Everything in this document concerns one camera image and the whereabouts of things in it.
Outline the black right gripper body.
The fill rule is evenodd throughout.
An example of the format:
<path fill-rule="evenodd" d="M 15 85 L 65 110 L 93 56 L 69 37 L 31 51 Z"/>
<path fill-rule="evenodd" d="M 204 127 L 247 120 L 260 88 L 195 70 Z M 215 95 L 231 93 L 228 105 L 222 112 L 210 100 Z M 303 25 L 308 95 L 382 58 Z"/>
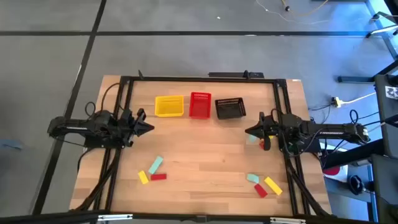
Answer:
<path fill-rule="evenodd" d="M 263 150 L 269 151 L 271 149 L 271 136 L 279 134 L 279 124 L 272 114 L 266 116 L 264 112 L 259 113 L 259 124 L 263 134 Z"/>

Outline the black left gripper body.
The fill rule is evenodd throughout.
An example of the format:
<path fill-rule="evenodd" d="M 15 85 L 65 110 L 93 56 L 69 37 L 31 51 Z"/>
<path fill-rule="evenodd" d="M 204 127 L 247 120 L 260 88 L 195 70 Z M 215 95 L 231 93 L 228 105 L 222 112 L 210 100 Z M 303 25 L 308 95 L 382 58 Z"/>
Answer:
<path fill-rule="evenodd" d="M 134 118 L 130 109 L 125 109 L 120 117 L 120 128 L 123 137 L 123 143 L 127 147 L 133 145 L 133 136 L 136 136 L 136 122 L 144 121 L 146 114 L 143 108 L 139 108 L 137 111 L 137 118 Z"/>

